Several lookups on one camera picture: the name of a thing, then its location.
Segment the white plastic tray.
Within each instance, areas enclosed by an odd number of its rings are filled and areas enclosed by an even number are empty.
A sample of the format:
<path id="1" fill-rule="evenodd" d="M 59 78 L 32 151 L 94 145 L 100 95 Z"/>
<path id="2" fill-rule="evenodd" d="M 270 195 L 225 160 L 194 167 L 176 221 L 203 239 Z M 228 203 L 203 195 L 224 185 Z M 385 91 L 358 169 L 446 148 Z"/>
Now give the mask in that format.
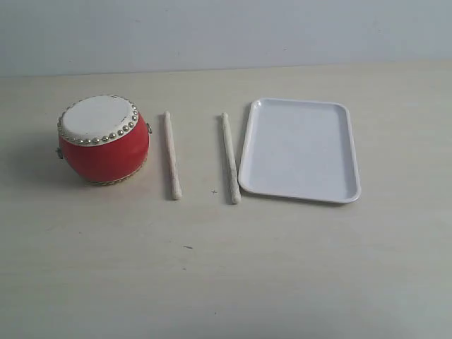
<path id="1" fill-rule="evenodd" d="M 356 201 L 362 189 L 349 111 L 334 102 L 253 101 L 238 182 L 256 195 Z"/>

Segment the small red drum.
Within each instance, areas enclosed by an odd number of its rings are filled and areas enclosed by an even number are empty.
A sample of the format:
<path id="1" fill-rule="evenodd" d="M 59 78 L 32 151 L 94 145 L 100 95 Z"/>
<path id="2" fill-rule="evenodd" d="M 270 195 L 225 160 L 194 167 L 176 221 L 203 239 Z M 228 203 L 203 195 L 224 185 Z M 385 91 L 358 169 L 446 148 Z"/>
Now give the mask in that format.
<path id="1" fill-rule="evenodd" d="M 68 106 L 57 122 L 57 154 L 84 180 L 115 184 L 145 163 L 152 129 L 119 95 L 96 95 Z"/>

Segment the white drumstick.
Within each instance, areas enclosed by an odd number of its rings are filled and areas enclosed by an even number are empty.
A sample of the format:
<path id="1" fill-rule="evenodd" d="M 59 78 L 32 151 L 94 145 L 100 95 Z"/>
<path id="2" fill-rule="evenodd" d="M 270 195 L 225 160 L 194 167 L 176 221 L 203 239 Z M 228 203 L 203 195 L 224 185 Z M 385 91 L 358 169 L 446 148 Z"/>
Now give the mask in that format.
<path id="1" fill-rule="evenodd" d="M 172 184 L 172 198 L 178 201 L 182 198 L 182 188 L 179 180 L 177 155 L 174 146 L 171 114 L 169 111 L 164 112 L 164 128 L 165 128 L 165 141 L 167 146 L 169 172 Z"/>
<path id="2" fill-rule="evenodd" d="M 234 156 L 234 147 L 232 143 L 232 133 L 230 129 L 229 116 L 226 112 L 221 114 L 223 142 L 225 145 L 225 154 L 227 160 L 228 171 L 230 175 L 230 194 L 231 202 L 235 205 L 241 201 L 241 193 L 238 182 L 237 164 Z"/>

